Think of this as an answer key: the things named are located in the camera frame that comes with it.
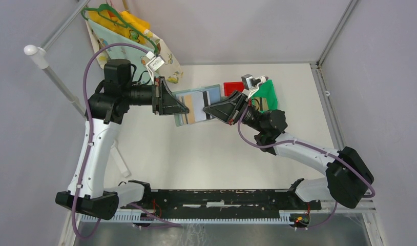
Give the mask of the white black-stripe card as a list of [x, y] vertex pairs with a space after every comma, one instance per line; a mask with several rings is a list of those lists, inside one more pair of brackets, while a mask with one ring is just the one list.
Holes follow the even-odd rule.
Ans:
[[192, 94], [194, 110], [195, 110], [195, 120], [196, 122], [206, 121], [212, 119], [212, 116], [208, 113], [205, 113], [203, 108], [210, 106], [210, 93], [208, 91], [202, 91]]

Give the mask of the gold striped card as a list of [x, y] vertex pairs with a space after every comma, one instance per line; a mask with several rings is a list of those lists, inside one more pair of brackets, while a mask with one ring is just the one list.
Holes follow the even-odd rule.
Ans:
[[251, 99], [251, 103], [252, 103], [252, 105], [254, 105], [254, 106], [255, 106], [255, 108], [256, 108], [257, 110], [261, 111], [261, 104], [260, 104], [260, 101], [259, 101], [258, 99], [256, 99], [256, 98], [252, 98], [252, 99]]

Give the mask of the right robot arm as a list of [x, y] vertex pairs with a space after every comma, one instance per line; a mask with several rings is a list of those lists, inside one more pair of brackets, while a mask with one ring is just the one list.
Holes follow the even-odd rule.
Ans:
[[[350, 147], [341, 150], [324, 148], [303, 141], [286, 132], [285, 112], [275, 109], [259, 111], [244, 93], [235, 91], [224, 100], [205, 106], [204, 112], [228, 125], [237, 125], [240, 137], [263, 152], [293, 159], [318, 172], [318, 179], [300, 179], [287, 195], [287, 203], [300, 209], [314, 200], [334, 200], [350, 209], [363, 198], [376, 195], [374, 176], [358, 152]], [[242, 125], [256, 131], [254, 141], [244, 137]]]

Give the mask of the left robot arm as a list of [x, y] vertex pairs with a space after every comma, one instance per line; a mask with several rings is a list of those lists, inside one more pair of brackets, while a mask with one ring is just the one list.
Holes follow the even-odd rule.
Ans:
[[188, 113], [166, 85], [156, 77], [152, 85], [133, 81], [135, 65], [126, 59], [112, 59], [104, 67], [105, 78], [88, 99], [86, 132], [75, 174], [67, 189], [58, 192], [56, 204], [103, 220], [110, 220], [117, 209], [134, 203], [140, 209], [152, 203], [150, 185], [131, 180], [121, 186], [104, 187], [107, 163], [113, 143], [130, 106], [151, 106], [158, 115]]

